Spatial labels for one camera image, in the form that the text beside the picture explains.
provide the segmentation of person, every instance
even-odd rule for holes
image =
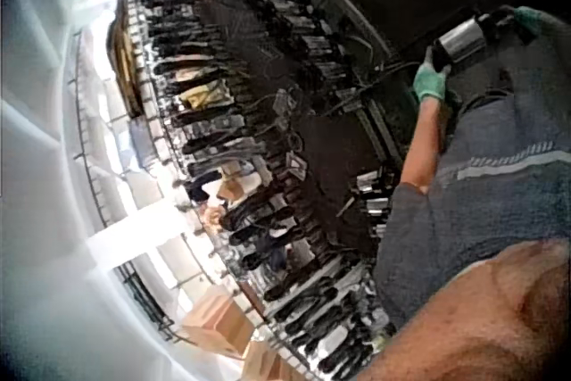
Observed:
[[[510,10],[537,38],[497,53],[509,87],[460,112],[442,155],[450,70],[436,72],[428,50],[415,77],[418,122],[374,273],[400,331],[361,380],[536,379],[564,350],[571,30]]]

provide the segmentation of green glove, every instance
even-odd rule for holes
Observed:
[[[446,66],[443,71],[436,73],[432,63],[432,47],[429,47],[426,50],[425,62],[418,68],[417,76],[412,84],[418,100],[422,102],[425,97],[430,96],[443,101],[446,92],[446,78],[448,78],[450,70],[451,66]]]
[[[514,10],[514,18],[535,36],[542,34],[542,13],[540,11],[520,6]]]

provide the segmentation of metal cylinder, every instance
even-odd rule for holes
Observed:
[[[486,45],[482,28],[474,18],[464,21],[438,40],[453,63],[461,62]]]

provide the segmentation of bare skin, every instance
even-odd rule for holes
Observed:
[[[441,289],[360,381],[532,380],[568,335],[569,244],[515,244]]]

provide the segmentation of gray shirt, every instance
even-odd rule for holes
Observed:
[[[396,188],[375,278],[397,327],[471,263],[521,241],[571,237],[571,63],[562,46],[571,52],[571,32],[502,52],[515,95],[460,119],[427,195]]]

